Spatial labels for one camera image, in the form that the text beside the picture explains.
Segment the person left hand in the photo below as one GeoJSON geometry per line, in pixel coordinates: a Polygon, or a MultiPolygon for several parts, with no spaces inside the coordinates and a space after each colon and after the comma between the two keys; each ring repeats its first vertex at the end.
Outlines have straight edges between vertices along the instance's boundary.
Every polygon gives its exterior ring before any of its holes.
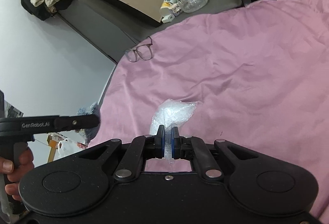
{"type": "Polygon", "coordinates": [[[16,168],[11,160],[1,157],[1,174],[7,175],[9,180],[3,189],[15,201],[22,201],[19,193],[19,182],[25,174],[34,169],[33,161],[34,156],[29,147],[19,156],[19,166],[16,168]]]}

